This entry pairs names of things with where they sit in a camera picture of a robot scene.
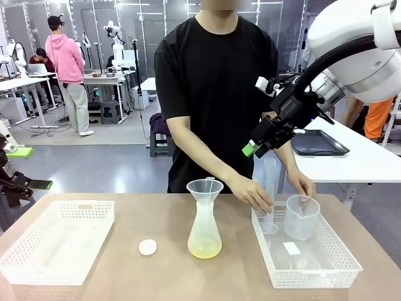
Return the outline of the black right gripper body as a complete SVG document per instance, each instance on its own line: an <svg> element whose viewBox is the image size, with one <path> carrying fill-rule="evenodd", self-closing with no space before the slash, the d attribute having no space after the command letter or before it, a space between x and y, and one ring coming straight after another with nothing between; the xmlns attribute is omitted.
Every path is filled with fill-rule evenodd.
<svg viewBox="0 0 401 301"><path fill-rule="evenodd" d="M299 94L293 93L293 85L287 85L277 94L270 107L277 116L273 124L279 129L303 129L317 117L325 118L325 113L318 106L323 104L324 99L311 87Z"/></svg>

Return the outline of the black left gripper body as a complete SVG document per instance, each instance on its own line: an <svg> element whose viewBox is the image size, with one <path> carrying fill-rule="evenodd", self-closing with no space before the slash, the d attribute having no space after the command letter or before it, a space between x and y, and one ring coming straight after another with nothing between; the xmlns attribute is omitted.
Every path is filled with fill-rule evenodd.
<svg viewBox="0 0 401 301"><path fill-rule="evenodd" d="M5 187L15 187L17 177L17 170L8 160L6 153L1 152L1 185Z"/></svg>

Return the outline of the person's right hand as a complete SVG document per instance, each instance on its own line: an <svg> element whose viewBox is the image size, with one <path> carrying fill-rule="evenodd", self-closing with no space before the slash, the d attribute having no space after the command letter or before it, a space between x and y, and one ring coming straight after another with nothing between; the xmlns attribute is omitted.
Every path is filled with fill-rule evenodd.
<svg viewBox="0 0 401 301"><path fill-rule="evenodd" d="M238 176L234 178L229 187L240 201L249 204L256 211L262 214L273 212L273 200L257 182Z"/></svg>

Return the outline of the person's left hand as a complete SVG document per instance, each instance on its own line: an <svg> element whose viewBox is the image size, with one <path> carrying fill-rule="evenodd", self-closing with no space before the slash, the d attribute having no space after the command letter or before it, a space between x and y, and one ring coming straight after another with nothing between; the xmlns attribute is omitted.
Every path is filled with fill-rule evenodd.
<svg viewBox="0 0 401 301"><path fill-rule="evenodd" d="M306 177L301 172L292 172L287 175L288 182L295 188L298 194L308 196L310 198L315 198L316 187L314 182Z"/></svg>

